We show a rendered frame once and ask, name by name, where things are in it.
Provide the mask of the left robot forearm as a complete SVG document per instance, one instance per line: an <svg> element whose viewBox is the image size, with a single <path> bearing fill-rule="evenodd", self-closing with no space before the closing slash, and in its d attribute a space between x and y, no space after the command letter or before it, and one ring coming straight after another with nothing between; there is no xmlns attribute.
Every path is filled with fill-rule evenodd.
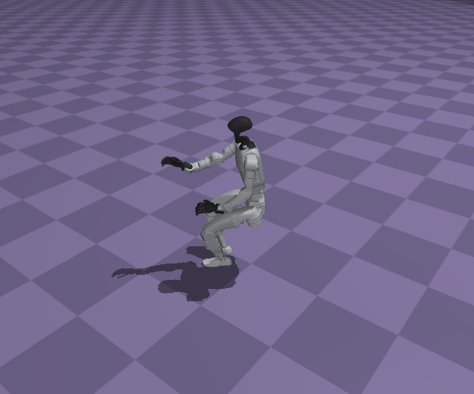
<svg viewBox="0 0 474 394"><path fill-rule="evenodd" d="M228 202L224 204L219 204L217 210L224 211L224 213L230 213L236 207L243 205L248 198L248 192L243 190L238 195L234 195L233 198L230 199Z"/></svg>

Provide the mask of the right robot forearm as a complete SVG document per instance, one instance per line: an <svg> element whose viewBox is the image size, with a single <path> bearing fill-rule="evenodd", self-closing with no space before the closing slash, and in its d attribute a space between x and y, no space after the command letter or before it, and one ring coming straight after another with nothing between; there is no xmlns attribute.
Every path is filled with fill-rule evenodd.
<svg viewBox="0 0 474 394"><path fill-rule="evenodd" d="M187 173L187 174L190 174L192 172L198 172L198 171L201 171L205 168L209 168L211 167L211 160L210 160L210 155L198 162L195 162L195 163L190 163L193 168L192 169L188 169L186 167L184 167L184 172Z"/></svg>

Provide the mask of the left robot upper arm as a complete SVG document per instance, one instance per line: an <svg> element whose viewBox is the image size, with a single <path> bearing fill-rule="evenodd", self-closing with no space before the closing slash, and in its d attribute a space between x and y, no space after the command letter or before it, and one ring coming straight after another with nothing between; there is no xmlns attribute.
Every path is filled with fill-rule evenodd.
<svg viewBox="0 0 474 394"><path fill-rule="evenodd" d="M247 191L249 198L253 194L254 184L255 184L255 174L258 170L259 162L254 154L248 154L244 161L244 185L245 187L241 188L241 191ZM239 193L240 193L239 192ZM249 199L248 198L248 199Z"/></svg>

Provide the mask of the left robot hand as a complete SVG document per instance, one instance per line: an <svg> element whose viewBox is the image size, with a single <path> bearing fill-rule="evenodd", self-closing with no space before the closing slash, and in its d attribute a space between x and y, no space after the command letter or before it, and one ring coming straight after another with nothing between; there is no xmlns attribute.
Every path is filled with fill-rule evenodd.
<svg viewBox="0 0 474 394"><path fill-rule="evenodd" d="M196 216L199 213L212 213L212 212L224 214L224 211L217 210L219 204L211 203L207 199L203 200L203 202L206 202L206 203L198 203L197 204L197 206L196 206ZM201 210L204 210L204 211L201 211ZM197 212L197 211L199 211L199 212Z"/></svg>

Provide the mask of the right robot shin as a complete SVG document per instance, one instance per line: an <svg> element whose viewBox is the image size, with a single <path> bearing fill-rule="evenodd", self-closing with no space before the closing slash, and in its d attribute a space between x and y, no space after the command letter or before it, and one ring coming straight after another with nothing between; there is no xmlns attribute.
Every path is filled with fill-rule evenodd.
<svg viewBox="0 0 474 394"><path fill-rule="evenodd" d="M216 218L217 216L221 215L220 213L218 213L216 216L209 216L205 213L205 216L206 216L206 219L207 219L207 222L210 222L211 220L213 220L214 218ZM225 245L226 245L226 241L225 241L225 238L224 238L224 234L223 234L223 230L221 231L218 231L218 234L219 234L219 237L220 237L220 240L222 241L222 245L224 246L223 249L225 248Z"/></svg>

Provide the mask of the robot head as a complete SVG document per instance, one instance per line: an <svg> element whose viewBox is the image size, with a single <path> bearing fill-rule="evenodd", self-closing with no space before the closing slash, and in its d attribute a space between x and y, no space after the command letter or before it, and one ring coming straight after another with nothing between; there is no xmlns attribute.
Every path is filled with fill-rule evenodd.
<svg viewBox="0 0 474 394"><path fill-rule="evenodd" d="M239 146L240 150L244 150L242 147L246 145L247 148L253 149L255 143L249 140L248 136L239 136L240 133L247 131L252 128L252 122L248 117L235 117L228 123L228 129L234 133L235 142L237 144L241 143ZM256 147L255 147L256 148Z"/></svg>

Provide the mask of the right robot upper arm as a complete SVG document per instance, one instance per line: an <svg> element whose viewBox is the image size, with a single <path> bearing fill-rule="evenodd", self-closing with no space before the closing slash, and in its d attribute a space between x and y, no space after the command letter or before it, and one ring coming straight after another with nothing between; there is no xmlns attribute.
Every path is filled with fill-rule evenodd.
<svg viewBox="0 0 474 394"><path fill-rule="evenodd" d="M226 159L232 157L235 152L236 152L236 146L237 143L235 142L235 139L231 144L229 144L226 148L223 149L222 153L212 153L210 155L210 160L213 163L213 165L220 165L222 162L224 162Z"/></svg>

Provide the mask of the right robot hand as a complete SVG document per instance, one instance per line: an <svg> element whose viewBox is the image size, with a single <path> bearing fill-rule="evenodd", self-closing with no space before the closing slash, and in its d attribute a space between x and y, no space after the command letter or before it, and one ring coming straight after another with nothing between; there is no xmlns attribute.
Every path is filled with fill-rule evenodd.
<svg viewBox="0 0 474 394"><path fill-rule="evenodd" d="M180 160L178 158L169 157L169 156L163 158L162 161L161 161L161 164L163 164L163 165L169 164L169 165L173 165L174 167L181 167L182 171L184 171L184 167L186 167L188 169L193 168L193 166L191 164L189 164L187 162L182 162L182 160Z"/></svg>

